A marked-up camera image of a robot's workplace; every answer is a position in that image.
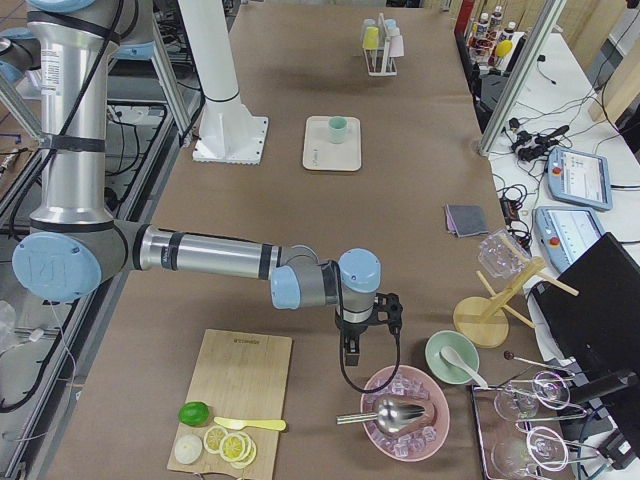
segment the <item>white pillar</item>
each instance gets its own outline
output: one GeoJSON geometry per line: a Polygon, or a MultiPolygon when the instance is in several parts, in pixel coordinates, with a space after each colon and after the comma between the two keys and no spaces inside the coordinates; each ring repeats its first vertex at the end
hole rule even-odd
{"type": "Polygon", "coordinates": [[[207,97],[193,159],[258,164],[268,119],[254,117],[240,98],[220,0],[179,0],[198,76],[207,97]]]}

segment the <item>wooden cutting board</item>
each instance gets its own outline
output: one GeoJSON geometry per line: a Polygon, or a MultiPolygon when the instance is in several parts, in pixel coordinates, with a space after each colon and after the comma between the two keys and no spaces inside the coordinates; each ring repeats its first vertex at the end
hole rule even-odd
{"type": "MultiPolygon", "coordinates": [[[[291,346],[292,340],[288,337],[206,330],[185,402],[204,402],[219,417],[282,418],[291,346]]],[[[203,438],[209,426],[195,428],[180,423],[174,446],[179,437],[188,433],[203,438]]],[[[244,471],[204,449],[195,463],[182,465],[176,461],[173,447],[167,468],[271,480],[279,432],[258,428],[244,431],[256,443],[258,452],[255,461],[244,471]]]]}

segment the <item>lime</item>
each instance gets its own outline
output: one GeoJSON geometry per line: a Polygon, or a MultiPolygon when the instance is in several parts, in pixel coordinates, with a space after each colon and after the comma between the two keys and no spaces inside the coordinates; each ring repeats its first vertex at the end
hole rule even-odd
{"type": "Polygon", "coordinates": [[[201,427],[209,420],[209,407],[202,402],[185,403],[178,412],[178,419],[190,427],[201,427]]]}

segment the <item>black device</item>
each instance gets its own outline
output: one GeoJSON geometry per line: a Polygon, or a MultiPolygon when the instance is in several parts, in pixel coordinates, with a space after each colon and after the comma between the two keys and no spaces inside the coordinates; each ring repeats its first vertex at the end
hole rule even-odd
{"type": "Polygon", "coordinates": [[[530,134],[525,130],[517,133],[516,141],[511,145],[511,150],[518,159],[531,162],[537,158],[548,155],[549,150],[560,143],[557,137],[561,137],[569,131],[569,125],[556,128],[549,135],[530,134]]]}
{"type": "Polygon", "coordinates": [[[562,353],[573,356],[589,380],[589,387],[581,389],[581,400],[601,398],[638,455],[640,267],[606,233],[558,279],[580,294],[573,297],[541,284],[532,290],[534,298],[562,353]]]}

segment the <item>brown tabletop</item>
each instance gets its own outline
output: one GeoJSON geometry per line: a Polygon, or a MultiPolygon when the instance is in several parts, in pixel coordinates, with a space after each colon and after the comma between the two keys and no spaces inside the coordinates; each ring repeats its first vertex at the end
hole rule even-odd
{"type": "MultiPolygon", "coordinates": [[[[404,306],[402,362],[428,371],[427,338],[453,329],[462,298],[485,295],[475,276],[481,237],[446,232],[443,205],[479,204],[490,229],[502,217],[446,14],[385,9],[406,56],[396,78],[371,78],[358,45],[378,9],[243,5],[231,33],[244,103],[267,115],[262,163],[196,163],[183,151],[154,224],[304,243],[321,257],[364,247],[381,260],[380,291],[404,306]],[[360,119],[363,167],[312,173],[301,165],[312,115],[360,119]]],[[[275,478],[479,478],[468,392],[441,384],[451,410],[445,446],[414,464],[382,455],[360,426],[335,425],[359,394],[340,375],[331,308],[278,311],[269,285],[251,279],[154,270],[130,275],[82,398],[49,472],[53,479],[175,479],[166,464],[198,348],[207,328],[293,338],[275,478]]],[[[504,345],[537,357],[533,332],[512,321],[504,345]]],[[[361,339],[359,384],[395,358],[386,328],[361,339]]],[[[483,350],[481,373],[499,382],[521,368],[483,350]]]]}

